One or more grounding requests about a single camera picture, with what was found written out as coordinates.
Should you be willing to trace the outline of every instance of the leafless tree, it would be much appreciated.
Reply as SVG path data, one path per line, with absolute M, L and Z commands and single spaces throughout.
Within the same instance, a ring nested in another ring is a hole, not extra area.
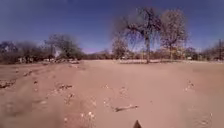
M 14 64 L 20 57 L 18 47 L 12 41 L 3 41 L 0 43 L 0 62 Z
M 193 59 L 193 57 L 195 55 L 197 55 L 197 52 L 196 52 L 196 49 L 195 48 L 188 47 L 188 48 L 185 49 L 185 56 L 186 57 L 192 57 L 192 59 Z
M 201 53 L 207 60 L 223 60 L 224 59 L 224 41 L 219 40 L 214 46 L 209 47 Z
M 55 41 L 53 39 L 53 35 L 49 37 L 49 40 L 44 41 L 43 50 L 45 53 L 45 56 L 49 59 L 52 59 L 55 57 L 56 53 L 56 47 L 55 47 Z
M 127 51 L 127 44 L 121 39 L 117 39 L 112 44 L 112 53 L 116 59 L 121 59 Z
M 187 39 L 185 17 L 180 10 L 167 10 L 162 14 L 161 21 L 161 45 L 169 49 L 170 59 L 173 59 L 173 51 Z
M 140 8 L 137 13 L 123 17 L 116 23 L 116 36 L 131 40 L 143 39 L 150 62 L 150 43 L 160 31 L 161 21 L 153 8 Z
M 111 59 L 111 54 L 108 49 L 104 49 L 99 54 L 103 57 L 103 59 Z
M 21 41 L 17 43 L 17 46 L 21 57 L 25 59 L 26 63 L 30 63 L 33 56 L 33 50 L 36 47 L 35 43 L 31 41 Z
M 61 51 L 61 58 L 77 58 L 81 54 L 81 48 L 69 35 L 53 34 L 46 42 Z

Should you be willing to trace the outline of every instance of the sky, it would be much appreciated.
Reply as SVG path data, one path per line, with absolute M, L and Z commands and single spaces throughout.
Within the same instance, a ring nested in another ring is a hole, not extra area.
M 114 20 L 138 7 L 181 9 L 188 45 L 198 50 L 224 39 L 224 0 L 0 0 L 0 41 L 69 34 L 85 52 L 97 52 L 110 48 Z

